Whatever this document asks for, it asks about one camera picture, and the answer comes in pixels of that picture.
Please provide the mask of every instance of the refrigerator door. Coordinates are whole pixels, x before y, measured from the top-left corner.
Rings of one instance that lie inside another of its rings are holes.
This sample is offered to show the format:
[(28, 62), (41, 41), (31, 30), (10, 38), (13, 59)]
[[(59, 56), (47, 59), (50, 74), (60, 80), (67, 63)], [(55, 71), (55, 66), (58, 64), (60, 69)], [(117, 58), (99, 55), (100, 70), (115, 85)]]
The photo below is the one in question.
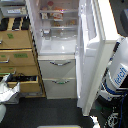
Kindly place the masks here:
[(85, 116), (89, 115), (117, 38), (109, 1), (80, 0), (75, 54), (77, 105)]

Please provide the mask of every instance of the label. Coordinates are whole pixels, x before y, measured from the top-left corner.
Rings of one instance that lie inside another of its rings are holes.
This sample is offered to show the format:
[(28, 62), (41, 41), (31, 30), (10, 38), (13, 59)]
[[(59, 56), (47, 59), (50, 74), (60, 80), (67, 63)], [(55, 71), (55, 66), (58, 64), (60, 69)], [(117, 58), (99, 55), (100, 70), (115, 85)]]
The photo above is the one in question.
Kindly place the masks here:
[(10, 70), (13, 69), (13, 68), (9, 68)]
[(28, 58), (28, 55), (26, 53), (17, 53), (14, 54), (15, 58)]
[(13, 39), (13, 38), (14, 38), (14, 36), (13, 36), (12, 33), (8, 33), (7, 35), (8, 35), (8, 38), (9, 38), (9, 39)]
[(9, 14), (20, 14), (20, 9), (12, 9), (12, 10), (7, 10)]
[(117, 87), (120, 87), (124, 79), (126, 78), (127, 74), (128, 74), (128, 67), (123, 64), (120, 64), (116, 70), (116, 73), (112, 78), (114, 84)]
[(5, 58), (6, 56), (5, 55), (1, 55), (2, 58)]

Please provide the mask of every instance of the refrigerator drawer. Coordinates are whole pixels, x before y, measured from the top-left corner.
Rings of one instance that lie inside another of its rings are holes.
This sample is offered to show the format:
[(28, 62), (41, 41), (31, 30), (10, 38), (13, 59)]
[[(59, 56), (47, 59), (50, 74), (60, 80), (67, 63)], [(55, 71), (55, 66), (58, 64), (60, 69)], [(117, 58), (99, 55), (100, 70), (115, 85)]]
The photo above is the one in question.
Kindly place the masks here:
[(25, 75), (25, 76), (35, 76), (38, 75), (38, 70), (36, 65), (34, 66), (20, 66), (20, 67), (0, 67), (0, 76), (7, 75), (9, 73), (14, 74), (14, 76)]
[(27, 15), (25, 6), (3, 6), (1, 11), (4, 17), (24, 17)]
[(0, 66), (35, 65), (32, 49), (0, 50)]
[(0, 49), (31, 48), (28, 31), (2, 31), (0, 32)]
[(42, 78), (75, 78), (75, 60), (39, 60)]
[[(15, 87), (17, 82), (8, 82), (10, 88)], [(21, 93), (29, 93), (29, 92), (40, 92), (41, 88), (39, 86), (38, 77), (33, 81), (24, 81), (20, 82), (20, 92)]]
[(76, 79), (43, 80), (47, 99), (77, 98)]

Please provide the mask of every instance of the white refrigerator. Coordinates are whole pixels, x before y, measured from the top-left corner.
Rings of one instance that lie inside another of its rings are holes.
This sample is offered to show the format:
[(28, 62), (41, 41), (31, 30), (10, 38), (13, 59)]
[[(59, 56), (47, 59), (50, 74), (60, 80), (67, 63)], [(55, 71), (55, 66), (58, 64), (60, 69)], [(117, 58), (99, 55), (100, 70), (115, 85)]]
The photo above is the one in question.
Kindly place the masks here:
[(48, 99), (89, 115), (118, 34), (109, 0), (26, 0)]

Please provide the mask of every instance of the refrigerator shelf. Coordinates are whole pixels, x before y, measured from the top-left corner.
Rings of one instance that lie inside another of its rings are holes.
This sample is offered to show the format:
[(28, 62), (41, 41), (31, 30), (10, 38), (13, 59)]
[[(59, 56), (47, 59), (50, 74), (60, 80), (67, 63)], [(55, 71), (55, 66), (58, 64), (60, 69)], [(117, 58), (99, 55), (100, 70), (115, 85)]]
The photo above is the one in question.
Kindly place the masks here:
[(40, 10), (39, 13), (74, 13), (78, 12), (78, 9), (66, 9), (66, 10)]
[(50, 38), (50, 40), (42, 39), (42, 46), (39, 55), (73, 55), (75, 53), (76, 39), (61, 40)]
[[(78, 18), (77, 18), (77, 17), (64, 17), (64, 18), (63, 18), (63, 21), (64, 21), (64, 20), (67, 20), (67, 19), (68, 19), (68, 20), (77, 20)], [(55, 20), (54, 20), (54, 17), (49, 17), (48, 19), (42, 19), (42, 20), (45, 20), (45, 21), (49, 21), (49, 20), (50, 20), (50, 21), (55, 21)]]
[(42, 27), (42, 29), (51, 29), (51, 30), (75, 30), (78, 29), (77, 25), (72, 26), (60, 26), (60, 27)]

